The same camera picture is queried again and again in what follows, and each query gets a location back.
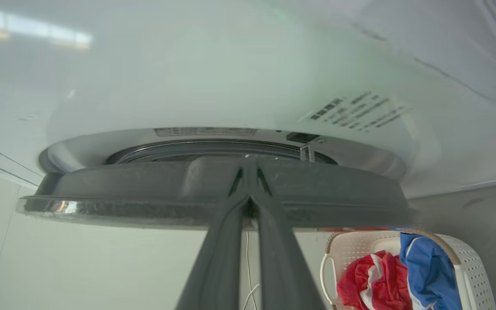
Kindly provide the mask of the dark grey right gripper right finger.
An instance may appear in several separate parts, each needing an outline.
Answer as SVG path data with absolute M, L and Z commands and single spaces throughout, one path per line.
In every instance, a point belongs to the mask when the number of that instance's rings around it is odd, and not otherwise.
M 248 164 L 248 193 L 257 210 L 262 310 L 326 310 L 259 160 Z

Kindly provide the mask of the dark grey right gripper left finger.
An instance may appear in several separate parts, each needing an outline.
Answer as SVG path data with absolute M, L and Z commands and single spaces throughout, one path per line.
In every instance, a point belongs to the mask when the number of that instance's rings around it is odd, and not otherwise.
M 212 202 L 212 219 L 176 310 L 238 308 L 244 174 L 242 160 L 196 160 L 189 168 L 181 195 Z

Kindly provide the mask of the dark grey washing machine door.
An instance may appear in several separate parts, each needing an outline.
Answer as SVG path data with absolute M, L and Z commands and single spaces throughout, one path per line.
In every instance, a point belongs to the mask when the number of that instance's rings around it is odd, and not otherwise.
M 112 164 L 48 174 L 16 210 L 40 220 L 115 227 L 235 231 L 410 226 L 398 181 L 370 171 L 270 158 Z

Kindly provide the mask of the white washing machine body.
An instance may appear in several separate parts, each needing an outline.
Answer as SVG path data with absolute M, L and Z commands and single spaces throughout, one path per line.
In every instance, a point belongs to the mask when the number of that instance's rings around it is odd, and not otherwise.
M 304 121 L 367 90 L 369 133 Z M 408 197 L 496 185 L 496 0 L 0 0 L 0 174 L 34 188 L 123 149 L 229 136 L 346 163 L 394 153 Z

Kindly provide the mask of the red and white garment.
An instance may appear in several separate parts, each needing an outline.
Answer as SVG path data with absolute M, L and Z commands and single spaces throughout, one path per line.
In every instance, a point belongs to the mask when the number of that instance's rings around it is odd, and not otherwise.
M 342 304 L 354 310 L 413 310 L 407 278 L 399 255 L 378 251 L 350 263 L 336 291 Z

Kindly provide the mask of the blue garment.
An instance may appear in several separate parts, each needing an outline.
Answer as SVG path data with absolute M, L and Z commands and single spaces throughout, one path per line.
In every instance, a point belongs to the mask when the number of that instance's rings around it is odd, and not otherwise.
M 462 310 L 453 264 L 442 247 L 421 234 L 401 233 L 400 243 L 412 310 Z

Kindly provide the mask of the printed label sticker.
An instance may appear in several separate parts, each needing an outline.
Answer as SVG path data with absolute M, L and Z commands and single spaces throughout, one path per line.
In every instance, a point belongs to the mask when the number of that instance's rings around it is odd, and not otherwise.
M 408 103 L 367 90 L 354 96 L 342 96 L 309 113 L 304 121 L 339 129 L 369 133 L 400 121 L 412 111 Z

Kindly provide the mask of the white perforated laundry basket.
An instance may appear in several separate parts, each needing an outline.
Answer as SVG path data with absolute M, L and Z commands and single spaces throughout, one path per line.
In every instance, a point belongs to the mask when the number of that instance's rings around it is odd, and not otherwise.
M 496 310 L 496 303 L 482 259 L 467 243 L 445 234 L 433 234 L 421 229 L 407 233 L 429 237 L 447 253 L 453 264 L 463 310 Z M 319 281 L 332 310 L 349 310 L 342 304 L 336 290 L 328 289 L 326 279 L 338 281 L 350 263 L 367 254 L 387 251 L 400 253 L 400 231 L 333 232 L 325 244 L 325 254 L 319 268 Z

